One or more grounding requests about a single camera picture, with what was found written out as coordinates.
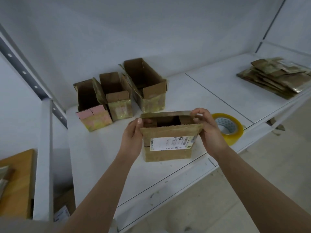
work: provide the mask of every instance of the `packing tape roll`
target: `packing tape roll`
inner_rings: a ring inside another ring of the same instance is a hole
[[[212,117],[228,145],[233,145],[243,135],[243,126],[236,118],[222,113],[212,114]]]

